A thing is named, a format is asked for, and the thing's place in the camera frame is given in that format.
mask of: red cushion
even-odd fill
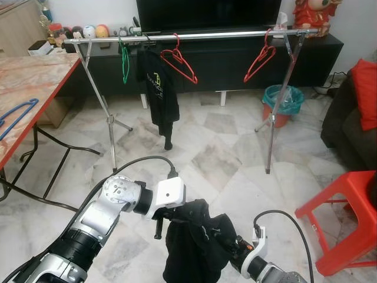
[[[377,63],[360,59],[351,69],[364,131],[377,127]]]

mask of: table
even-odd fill
[[[53,204],[54,202],[46,200],[46,197],[70,150],[86,150],[101,155],[100,152],[93,149],[65,144],[55,139],[36,125],[36,122],[42,115],[43,111],[48,107],[59,89],[64,85],[79,63],[80,61],[77,54],[0,59],[0,116],[32,98],[37,98],[39,100],[39,102],[0,141],[0,183],[3,183],[4,186],[4,196],[0,198],[0,201],[8,196],[11,189],[14,189],[38,201]],[[2,134],[13,123],[13,121],[16,120],[26,108],[27,107],[23,107],[6,117],[5,124],[0,127],[0,134]],[[5,178],[4,166],[32,128],[34,131],[34,148],[21,157],[21,161],[24,161],[24,158],[28,156],[15,179],[12,183],[9,183]],[[41,133],[54,142],[67,148],[67,151],[61,160],[54,177],[48,185],[43,198],[32,195],[15,186],[16,181],[38,148],[37,133]]]

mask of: marble floor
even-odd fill
[[[238,234],[251,239],[253,218],[267,209],[283,209],[293,215],[300,205],[346,172],[335,152],[320,139],[321,124],[331,99],[319,96],[307,100],[300,114],[276,130],[272,172],[264,173],[267,141],[266,127],[254,128],[262,121],[263,90],[231,92],[226,107],[220,107],[216,93],[179,94],[180,121],[173,127],[173,149],[165,151],[164,137],[151,124],[149,110],[141,108],[135,97],[109,97],[108,105],[120,121],[134,127],[128,132],[114,126],[117,160],[122,165],[141,156],[160,154],[178,168],[187,186],[187,200],[205,198],[211,216],[227,213]],[[94,97],[77,103],[58,129],[46,128],[58,139],[76,146],[92,147],[104,153],[72,152],[49,194],[49,199],[78,207],[90,189],[111,173],[109,137],[105,116]],[[64,149],[44,137],[40,148],[18,185],[42,195]],[[21,167],[19,156],[32,147],[29,135],[5,167],[8,177]],[[143,180],[153,188],[165,179],[168,167],[159,160],[135,164],[123,174]],[[322,205],[315,211],[330,245],[355,228],[352,215],[339,205]],[[0,278],[30,259],[51,243],[66,226],[72,212],[41,204],[16,192],[0,203]],[[302,240],[292,223],[281,215],[260,219],[267,226],[272,261],[286,271],[297,271],[309,279]],[[300,219],[310,242],[315,262],[321,251],[307,220]],[[124,213],[112,237],[95,259],[87,282],[163,282],[167,250],[164,240],[153,238],[155,223],[136,214]],[[376,257],[376,253],[367,257]],[[345,269],[324,278],[315,270],[316,283],[376,282],[375,268]],[[250,282],[230,266],[222,271],[222,283]]]

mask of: red hanger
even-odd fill
[[[276,53],[276,48],[275,46],[268,46],[267,44],[267,37],[269,36],[269,32],[270,32],[271,29],[268,29],[266,31],[266,35],[264,36],[264,46],[262,48],[262,50],[260,51],[260,54],[258,55],[258,57],[254,60],[254,62],[252,63],[252,65],[250,66],[250,68],[248,69],[246,75],[245,75],[245,78],[243,78],[243,82],[246,83],[252,76],[254,76],[268,61],[270,61],[270,59],[272,57],[274,57],[275,53]],[[252,71],[253,67],[255,66],[255,64],[257,62],[262,62],[259,67],[256,68],[255,71],[252,72],[252,74],[250,75],[250,72]]]
[[[179,37],[177,34],[174,34],[176,37],[177,37],[177,45],[175,47],[175,49],[173,50],[169,50],[169,49],[165,49],[165,50],[162,50],[161,51],[161,59],[164,60],[167,64],[169,64],[173,69],[175,69],[178,73],[180,73],[181,75],[183,75],[186,79],[188,79],[189,81],[192,81],[193,83],[197,84],[198,83],[198,79],[197,77],[195,76],[195,73],[193,71],[193,69],[191,68],[191,66],[188,64],[188,62],[183,58],[182,56],[182,53],[181,51],[179,51],[178,47],[179,47]],[[178,61],[178,63],[180,63],[181,65],[186,65],[186,67],[190,70],[191,72],[191,77],[189,77],[187,74],[185,74],[184,72],[182,72],[181,70],[179,70],[176,66],[174,66],[171,62],[169,62],[164,56],[166,53],[170,53],[172,54],[173,58]]]

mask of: blue hanger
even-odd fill
[[[4,125],[5,123],[5,118],[12,114],[14,111],[17,111],[18,109],[20,109],[21,107],[25,106],[25,105],[30,105],[22,114],[21,116],[19,116],[6,130],[5,132],[3,132],[1,135],[0,135],[0,140],[2,140],[6,134],[9,133],[10,130],[12,130],[12,128],[14,126],[16,126],[16,124],[22,119],[24,118],[24,116],[39,102],[39,100],[37,98],[32,98],[30,99],[29,101],[27,102],[24,102],[24,103],[21,103],[20,105],[14,107],[13,109],[10,109],[10,111],[6,112],[3,116],[0,117],[0,127],[2,125]]]

